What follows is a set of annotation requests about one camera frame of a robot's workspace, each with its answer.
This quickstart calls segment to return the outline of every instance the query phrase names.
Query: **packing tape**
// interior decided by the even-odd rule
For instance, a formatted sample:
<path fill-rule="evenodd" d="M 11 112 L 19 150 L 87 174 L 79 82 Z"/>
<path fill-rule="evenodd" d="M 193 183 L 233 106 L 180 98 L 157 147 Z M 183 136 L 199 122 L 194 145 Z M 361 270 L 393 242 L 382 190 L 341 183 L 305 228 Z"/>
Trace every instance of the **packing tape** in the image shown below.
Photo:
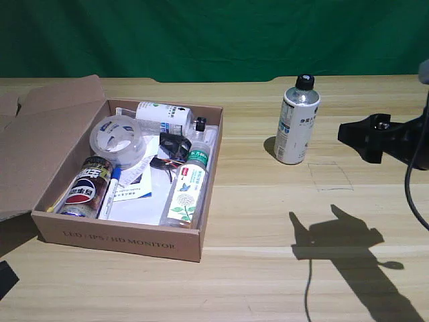
<path fill-rule="evenodd" d="M 123 170 L 136 165 L 146 149 L 140 125 L 124 115 L 106 117 L 94 126 L 89 142 L 97 156 Z"/>

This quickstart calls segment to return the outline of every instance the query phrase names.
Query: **white plastic bottle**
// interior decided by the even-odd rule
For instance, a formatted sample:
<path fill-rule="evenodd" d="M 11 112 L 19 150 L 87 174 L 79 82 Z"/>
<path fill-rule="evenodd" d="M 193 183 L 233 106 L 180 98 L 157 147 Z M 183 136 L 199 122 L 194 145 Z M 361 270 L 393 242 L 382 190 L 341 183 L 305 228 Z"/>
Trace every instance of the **white plastic bottle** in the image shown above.
<path fill-rule="evenodd" d="M 274 154 L 280 162 L 297 164 L 304 160 L 320 103 L 313 86 L 314 77 L 301 74 L 295 87 L 284 93 L 274 144 Z"/>
<path fill-rule="evenodd" d="M 192 143 L 188 160 L 177 169 L 160 225 L 198 228 L 207 184 L 206 167 L 209 156 L 208 144 L 203 141 Z"/>

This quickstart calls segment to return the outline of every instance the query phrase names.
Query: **black spray can cap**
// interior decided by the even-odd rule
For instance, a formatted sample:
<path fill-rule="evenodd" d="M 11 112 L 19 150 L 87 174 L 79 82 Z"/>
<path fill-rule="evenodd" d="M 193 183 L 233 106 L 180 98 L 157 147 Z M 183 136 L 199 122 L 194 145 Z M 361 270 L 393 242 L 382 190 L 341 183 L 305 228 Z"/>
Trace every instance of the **black spray can cap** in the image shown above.
<path fill-rule="evenodd" d="M 205 117 L 197 117 L 195 123 L 195 130 L 198 132 L 204 132 L 206 129 L 207 119 Z"/>
<path fill-rule="evenodd" d="M 314 87 L 314 76 L 310 74 L 301 74 L 296 79 L 295 87 L 304 91 L 309 91 Z"/>

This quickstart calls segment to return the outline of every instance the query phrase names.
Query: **paper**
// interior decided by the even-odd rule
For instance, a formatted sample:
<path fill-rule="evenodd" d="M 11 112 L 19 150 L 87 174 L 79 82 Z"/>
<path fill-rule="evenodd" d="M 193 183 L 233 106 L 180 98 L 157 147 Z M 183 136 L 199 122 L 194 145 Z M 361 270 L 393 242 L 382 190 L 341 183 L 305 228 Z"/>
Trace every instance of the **paper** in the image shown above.
<path fill-rule="evenodd" d="M 113 203 L 109 220 L 126 223 L 158 225 L 170 192 L 170 178 L 163 170 L 147 168 L 151 171 L 152 197 Z"/>
<path fill-rule="evenodd" d="M 150 167 L 147 166 L 143 173 L 126 188 L 118 186 L 113 202 L 130 199 L 147 198 L 152 196 L 152 180 Z"/>

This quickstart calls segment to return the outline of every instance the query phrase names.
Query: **bottle label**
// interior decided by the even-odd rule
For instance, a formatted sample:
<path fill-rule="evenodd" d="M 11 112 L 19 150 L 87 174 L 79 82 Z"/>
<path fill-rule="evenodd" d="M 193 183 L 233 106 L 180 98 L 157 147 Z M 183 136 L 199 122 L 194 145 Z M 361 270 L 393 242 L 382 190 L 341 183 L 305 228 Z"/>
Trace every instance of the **bottle label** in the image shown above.
<path fill-rule="evenodd" d="M 179 169 L 168 218 L 190 223 L 202 190 L 206 171 L 195 164 L 185 164 Z"/>
<path fill-rule="evenodd" d="M 283 100 L 274 153 L 286 164 L 303 161 L 313 130 L 319 101 L 311 105 L 293 105 Z"/>
<path fill-rule="evenodd" d="M 111 172 L 100 164 L 87 164 L 84 169 L 79 172 L 78 178 L 103 178 L 106 182 L 110 182 Z"/>
<path fill-rule="evenodd" d="M 169 104 L 140 102 L 135 118 L 143 123 L 158 123 L 159 131 L 162 133 L 184 135 L 189 127 L 190 109 Z"/>
<path fill-rule="evenodd" d="M 207 166 L 208 163 L 208 155 L 206 152 L 200 150 L 193 150 L 189 152 L 188 161 L 189 160 L 197 160 Z"/>

